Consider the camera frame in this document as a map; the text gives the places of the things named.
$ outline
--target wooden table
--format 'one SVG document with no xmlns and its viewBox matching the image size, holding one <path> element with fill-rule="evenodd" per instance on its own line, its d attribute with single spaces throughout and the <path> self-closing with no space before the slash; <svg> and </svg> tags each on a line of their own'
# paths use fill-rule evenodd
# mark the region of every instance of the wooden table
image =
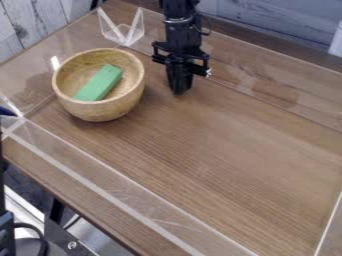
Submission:
<svg viewBox="0 0 342 256">
<path fill-rule="evenodd" d="M 129 20 L 135 8 L 117 0 L 104 10 Z M 312 255 L 342 190 L 342 74 L 232 38 L 224 44 L 208 40 L 215 81 L 196 78 L 180 97 L 167 87 L 164 68 L 129 50 L 145 65 L 147 89 L 135 110 L 113 122 L 83 122 L 55 97 L 43 101 L 51 93 L 51 57 L 65 59 L 85 49 L 113 47 L 95 14 L 1 66 L 1 91 L 31 122 L 216 234 L 259 255 Z M 330 65 L 338 70 L 341 61 Z M 116 182 L 112 172 L 95 170 L 87 159 L 75 157 L 79 176 L 71 177 L 11 138 L 4 154 L 136 253 L 190 254 L 77 180 L 83 177 L 108 191 Z M 64 161 L 73 161 L 69 158 L 65 153 Z"/>
</svg>

